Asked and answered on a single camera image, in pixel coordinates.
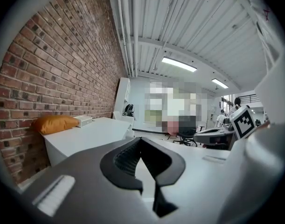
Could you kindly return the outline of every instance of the white desk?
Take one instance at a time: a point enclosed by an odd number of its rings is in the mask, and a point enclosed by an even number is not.
[[[123,140],[129,132],[129,127],[128,122],[98,118],[82,128],[74,127],[44,135],[51,166],[79,151]]]

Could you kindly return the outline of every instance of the ceiling light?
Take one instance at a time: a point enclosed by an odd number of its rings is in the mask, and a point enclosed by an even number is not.
[[[180,68],[189,70],[189,71],[191,71],[191,72],[194,72],[194,71],[197,70],[197,68],[195,68],[195,67],[193,67],[193,66],[190,66],[190,65],[185,64],[185,63],[183,63],[183,62],[179,62],[179,61],[176,61],[176,60],[167,58],[167,57],[164,57],[164,58],[162,59],[162,62],[171,64],[171,65],[175,65],[175,66],[177,66],[177,67],[180,67]]]
[[[215,82],[216,84],[220,85],[221,87],[227,89],[228,86],[223,84],[222,82],[218,81],[217,79],[212,79],[213,82]]]

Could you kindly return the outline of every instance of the white pipe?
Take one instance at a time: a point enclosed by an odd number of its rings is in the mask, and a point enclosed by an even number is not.
[[[125,64],[125,69],[128,71],[128,73],[131,75],[131,70],[129,67],[129,59],[128,59],[128,52],[127,52],[127,47],[125,43],[125,29],[124,29],[124,22],[123,22],[123,13],[122,13],[122,3],[121,0],[118,0],[118,12],[119,12],[119,19],[120,19],[120,25],[122,27],[122,34],[123,34],[123,44],[124,44],[124,51],[125,51],[125,59],[126,59],[126,64]]]
[[[134,26],[134,67],[135,77],[138,76],[138,27],[139,27],[139,1],[134,0],[133,2],[133,26]]]
[[[129,51],[130,64],[132,76],[134,76],[133,70],[133,52],[132,52],[132,43],[131,43],[131,29],[130,29],[130,10],[129,10],[129,0],[123,0],[123,9],[125,15],[125,34],[127,37],[127,47]]]

